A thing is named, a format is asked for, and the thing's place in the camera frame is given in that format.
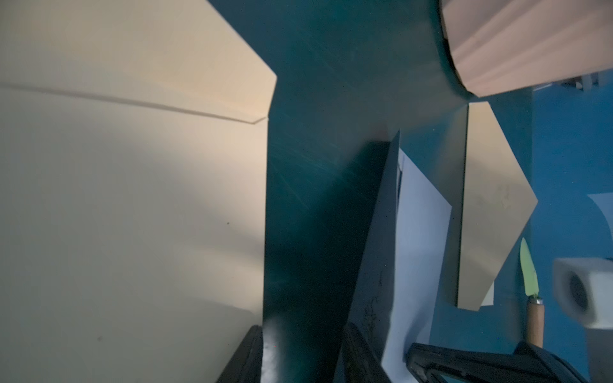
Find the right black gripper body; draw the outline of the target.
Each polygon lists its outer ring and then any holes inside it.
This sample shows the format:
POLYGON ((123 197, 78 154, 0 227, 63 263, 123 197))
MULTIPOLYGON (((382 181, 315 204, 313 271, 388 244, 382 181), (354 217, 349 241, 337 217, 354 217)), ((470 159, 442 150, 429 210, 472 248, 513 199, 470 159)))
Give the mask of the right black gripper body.
POLYGON ((539 346, 521 341, 518 343, 513 354, 516 356, 530 357, 537 361, 546 368, 555 382, 588 383, 588 380, 586 380, 571 364, 539 346))

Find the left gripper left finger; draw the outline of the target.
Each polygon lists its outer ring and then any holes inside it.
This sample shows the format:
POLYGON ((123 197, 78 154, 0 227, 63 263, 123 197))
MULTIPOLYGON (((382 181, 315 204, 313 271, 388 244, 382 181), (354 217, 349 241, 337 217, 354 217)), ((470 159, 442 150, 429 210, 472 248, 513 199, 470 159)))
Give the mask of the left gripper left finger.
POLYGON ((262 363, 263 328, 252 326, 216 382, 260 383, 262 363))

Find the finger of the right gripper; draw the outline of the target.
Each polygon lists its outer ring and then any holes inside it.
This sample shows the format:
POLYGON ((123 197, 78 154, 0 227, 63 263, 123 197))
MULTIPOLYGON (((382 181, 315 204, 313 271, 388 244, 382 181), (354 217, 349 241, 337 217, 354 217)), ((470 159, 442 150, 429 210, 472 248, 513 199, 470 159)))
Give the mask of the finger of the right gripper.
POLYGON ((532 372, 514 355, 470 352, 414 343, 406 367, 420 382, 526 382, 532 372))

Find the grey envelope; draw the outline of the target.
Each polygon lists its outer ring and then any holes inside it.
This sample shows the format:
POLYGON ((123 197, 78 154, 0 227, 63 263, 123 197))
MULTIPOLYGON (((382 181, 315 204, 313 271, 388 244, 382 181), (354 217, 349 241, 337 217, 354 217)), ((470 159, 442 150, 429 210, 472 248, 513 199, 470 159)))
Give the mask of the grey envelope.
POLYGON ((394 301, 397 162, 401 135, 388 146, 348 322, 356 325, 374 357, 382 360, 394 301))

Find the blue floral letter paper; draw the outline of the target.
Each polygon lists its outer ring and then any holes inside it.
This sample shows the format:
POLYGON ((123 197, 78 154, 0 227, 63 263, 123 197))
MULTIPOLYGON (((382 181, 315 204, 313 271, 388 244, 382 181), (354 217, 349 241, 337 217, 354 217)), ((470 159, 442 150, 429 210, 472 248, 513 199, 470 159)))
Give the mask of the blue floral letter paper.
POLYGON ((403 151, 397 170, 394 300, 381 364, 392 382, 415 382, 405 355, 430 338, 452 206, 403 151))

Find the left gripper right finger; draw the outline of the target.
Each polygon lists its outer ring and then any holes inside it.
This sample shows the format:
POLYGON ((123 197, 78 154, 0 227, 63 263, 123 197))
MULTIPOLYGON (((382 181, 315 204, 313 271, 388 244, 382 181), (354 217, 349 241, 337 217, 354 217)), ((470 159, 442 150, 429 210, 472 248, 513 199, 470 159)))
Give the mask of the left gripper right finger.
POLYGON ((343 370, 347 383, 390 383, 360 330, 348 322, 343 330, 343 370))

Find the small yellow envelope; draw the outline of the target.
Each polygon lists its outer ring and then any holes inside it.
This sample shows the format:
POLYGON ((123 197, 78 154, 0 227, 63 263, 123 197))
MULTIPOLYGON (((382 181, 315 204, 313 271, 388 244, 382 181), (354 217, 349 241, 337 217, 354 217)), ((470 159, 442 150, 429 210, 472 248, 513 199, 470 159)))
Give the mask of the small yellow envelope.
POLYGON ((537 198, 486 101, 468 106, 457 307, 478 311, 537 198))

